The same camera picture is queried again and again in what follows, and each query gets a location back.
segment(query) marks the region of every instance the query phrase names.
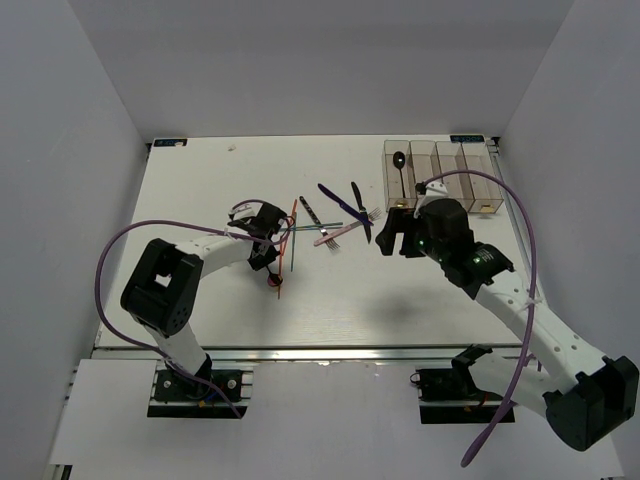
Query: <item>knife blade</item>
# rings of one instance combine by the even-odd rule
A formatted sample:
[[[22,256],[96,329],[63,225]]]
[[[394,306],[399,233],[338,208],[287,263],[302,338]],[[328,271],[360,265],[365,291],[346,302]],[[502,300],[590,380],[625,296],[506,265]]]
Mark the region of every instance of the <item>knife blade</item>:
[[[343,209],[345,212],[347,212],[349,215],[351,215],[356,220],[359,220],[360,222],[362,222],[363,225],[369,225],[369,226],[373,225],[373,222],[371,220],[369,220],[366,215],[360,214],[360,212],[358,212],[355,208],[353,208],[349,204],[347,204],[344,200],[342,200],[339,196],[337,196],[335,193],[333,193],[327,187],[325,187],[324,185],[319,183],[318,184],[318,188],[327,197],[329,197],[331,200],[336,202],[341,209]]]
[[[362,213],[365,217],[369,218],[369,215],[367,215],[367,209],[364,208],[364,205],[362,204],[362,195],[360,195],[360,189],[358,188],[358,185],[356,185],[356,182],[351,182],[351,188],[353,189],[353,195],[356,197],[356,203],[358,204],[358,209],[360,210],[360,213]],[[367,236],[367,243],[371,243],[371,227],[369,225],[364,225],[364,233]]]

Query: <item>purple cable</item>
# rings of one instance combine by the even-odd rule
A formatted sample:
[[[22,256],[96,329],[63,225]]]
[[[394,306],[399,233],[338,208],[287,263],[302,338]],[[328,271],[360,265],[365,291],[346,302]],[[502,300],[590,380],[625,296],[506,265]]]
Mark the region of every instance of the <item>purple cable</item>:
[[[258,201],[260,201],[260,200],[249,200],[249,202],[258,202]],[[265,245],[274,245],[274,246],[275,245],[280,245],[281,243],[286,241],[287,237],[289,236],[289,230],[287,230],[285,232],[285,234],[282,235],[282,237],[280,237],[277,241],[272,242],[270,240],[263,240],[263,239],[260,239],[260,238],[254,238],[254,237],[251,237],[249,235],[243,235],[241,233],[228,233],[228,232],[224,232],[223,230],[218,230],[218,229],[215,229],[215,228],[201,227],[199,225],[192,225],[190,223],[176,222],[176,221],[173,221],[173,220],[144,220],[142,222],[132,223],[131,225],[123,228],[122,230],[117,232],[113,237],[111,237],[111,239],[107,242],[107,244],[105,245],[104,249],[102,250],[102,253],[100,254],[100,258],[98,259],[98,265],[96,266],[96,276],[95,276],[94,284],[93,284],[93,295],[94,295],[94,300],[95,300],[95,303],[96,303],[96,310],[98,311],[98,316],[100,317],[100,320],[102,321],[104,326],[107,327],[107,330],[109,330],[116,337],[118,337],[121,340],[124,340],[125,342],[131,343],[132,345],[135,345],[135,346],[140,347],[140,348],[149,349],[149,350],[157,353],[162,358],[164,358],[167,361],[167,363],[169,364],[169,366],[173,370],[178,372],[180,375],[182,375],[182,376],[184,376],[186,378],[189,378],[190,380],[193,380],[195,382],[198,382],[198,383],[201,383],[203,385],[206,385],[207,387],[213,389],[215,392],[218,393],[218,395],[220,395],[220,397],[226,402],[226,404],[229,405],[229,407],[231,408],[233,413],[238,418],[242,418],[242,415],[240,415],[240,412],[238,412],[238,410],[236,409],[235,405],[233,405],[233,402],[231,402],[231,400],[229,400],[229,398],[224,394],[224,392],[220,389],[220,387],[215,385],[213,382],[210,382],[208,380],[204,380],[202,378],[196,377],[195,375],[192,375],[189,372],[187,372],[186,370],[180,368],[178,365],[172,363],[170,361],[169,356],[166,353],[164,353],[162,350],[160,350],[158,347],[155,347],[155,346],[150,345],[148,343],[141,342],[139,340],[135,340],[135,339],[125,335],[124,333],[121,333],[120,331],[118,331],[111,324],[111,322],[107,318],[107,315],[104,312],[104,307],[102,306],[101,279],[102,279],[102,270],[104,268],[104,262],[105,262],[105,260],[107,258],[107,254],[109,253],[109,250],[111,250],[113,245],[118,241],[118,239],[120,237],[122,237],[124,234],[130,232],[131,230],[133,230],[135,228],[145,227],[147,225],[170,225],[170,226],[173,226],[173,227],[189,228],[191,230],[198,230],[198,231],[201,231],[201,232],[211,233],[211,234],[214,234],[214,235],[221,235],[221,236],[225,236],[226,235],[226,236],[230,236],[230,237],[236,238],[236,239],[251,240],[251,241],[254,241],[254,242],[258,242],[258,243],[263,243]]]
[[[531,245],[531,283],[529,284],[529,297],[531,298],[531,300],[534,300],[535,294],[536,294],[536,278],[538,276],[538,256],[536,253],[536,241],[533,236],[533,226],[531,225],[531,219],[527,214],[527,210],[524,208],[524,204],[522,203],[522,200],[520,200],[520,197],[516,195],[516,193],[511,189],[511,187],[509,187],[502,180],[492,177],[491,175],[488,175],[484,172],[478,172],[476,170],[454,170],[451,172],[446,172],[440,175],[436,175],[435,177],[430,178],[429,180],[423,183],[425,185],[428,185],[431,182],[440,180],[441,178],[448,177],[450,175],[457,175],[460,173],[478,175],[479,177],[483,177],[483,178],[486,178],[487,180],[497,183],[502,188],[504,188],[509,193],[509,195],[511,195],[511,198],[513,198],[513,200],[518,205],[518,208],[522,213],[522,218],[524,219],[524,223],[527,226],[527,232],[529,234],[529,244]],[[467,467],[473,461],[473,459],[478,454],[480,449],[483,447],[485,442],[489,439],[489,436],[491,436],[491,433],[496,428],[496,425],[500,423],[500,420],[502,420],[502,418],[507,414],[507,412],[513,405],[513,403],[511,402],[511,397],[513,396],[513,392],[516,389],[518,380],[520,380],[520,375],[522,374],[522,370],[525,367],[525,362],[527,361],[527,351],[529,350],[529,343],[531,342],[531,333],[533,332],[535,305],[531,303],[527,308],[528,308],[527,326],[525,327],[525,330],[524,330],[524,336],[522,338],[522,350],[520,351],[520,357],[518,358],[518,364],[516,365],[516,369],[513,372],[513,377],[511,377],[511,382],[509,382],[507,391],[505,392],[504,397],[502,398],[502,402],[500,403],[498,410],[496,410],[496,413],[493,415],[491,422],[489,422],[489,425],[487,425],[487,427],[480,433],[480,435],[478,435],[478,437],[471,443],[466,453],[464,454],[464,457],[462,457],[462,461],[460,462],[460,465],[463,468]]]

